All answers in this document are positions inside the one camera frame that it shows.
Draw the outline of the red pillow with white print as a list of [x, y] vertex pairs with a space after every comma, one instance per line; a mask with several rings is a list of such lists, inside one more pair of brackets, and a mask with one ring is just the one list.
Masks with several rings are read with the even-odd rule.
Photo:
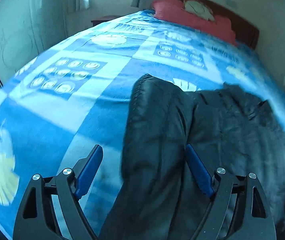
[[205, 20], [187, 12], [184, 3], [179, 0], [154, 0], [152, 8], [155, 10], [154, 17], [159, 20], [197, 29], [225, 42], [236, 44], [236, 34], [232, 30], [231, 21], [226, 17], [218, 15], [214, 17], [214, 21]]

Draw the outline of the dark wooden headboard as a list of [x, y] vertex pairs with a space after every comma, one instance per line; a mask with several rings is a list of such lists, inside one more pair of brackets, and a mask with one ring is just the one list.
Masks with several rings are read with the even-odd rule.
[[209, 7], [214, 15], [224, 16], [227, 17], [231, 21], [231, 26], [233, 31], [236, 34], [236, 40], [239, 42], [246, 44], [251, 49], [255, 50], [260, 31], [249, 21], [245, 20], [238, 14], [234, 13], [233, 11], [223, 7], [220, 4], [217, 4], [210, 0], [198, 0], [202, 2], [207, 7]]

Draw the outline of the blue patterned bed cover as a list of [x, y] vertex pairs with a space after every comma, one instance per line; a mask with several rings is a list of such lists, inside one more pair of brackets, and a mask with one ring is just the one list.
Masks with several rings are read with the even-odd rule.
[[[269, 102], [285, 131], [285, 94], [255, 53], [141, 11], [97, 25], [26, 64], [0, 90], [0, 238], [99, 239], [123, 185], [121, 160], [134, 84], [144, 75], [184, 92], [240, 87]], [[73, 167], [95, 145], [103, 159], [88, 193], [74, 196]], [[250, 239], [254, 220], [234, 235], [211, 229], [220, 205], [245, 194], [253, 208], [256, 174], [217, 168], [219, 191], [203, 230], [191, 239]]]

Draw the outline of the white wardrobe with glass doors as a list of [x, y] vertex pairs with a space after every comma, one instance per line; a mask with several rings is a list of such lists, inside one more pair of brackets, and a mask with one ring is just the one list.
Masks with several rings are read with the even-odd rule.
[[0, 0], [0, 87], [66, 36], [63, 0]]

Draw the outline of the dark wooden nightstand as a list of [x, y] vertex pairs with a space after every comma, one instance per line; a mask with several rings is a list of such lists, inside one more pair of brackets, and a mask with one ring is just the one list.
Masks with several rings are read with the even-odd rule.
[[119, 18], [119, 17], [120, 17], [119, 15], [103, 16], [103, 17], [91, 20], [91, 23], [92, 23], [92, 25], [94, 27], [94, 26], [97, 26], [97, 25], [99, 25], [101, 23], [108, 22], [108, 21], [111, 21], [111, 20], [115, 20], [116, 18]]

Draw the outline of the black quilted puffer jacket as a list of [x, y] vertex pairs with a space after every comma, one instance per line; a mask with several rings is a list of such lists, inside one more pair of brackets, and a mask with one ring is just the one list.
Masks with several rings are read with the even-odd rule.
[[253, 218], [248, 236], [285, 239], [285, 131], [269, 102], [238, 86], [184, 92], [173, 83], [142, 76], [131, 94], [124, 136], [123, 185], [99, 239], [191, 239], [203, 230], [207, 208], [219, 191], [217, 168], [247, 177], [245, 194], [220, 205], [211, 224], [219, 237], [234, 235]]

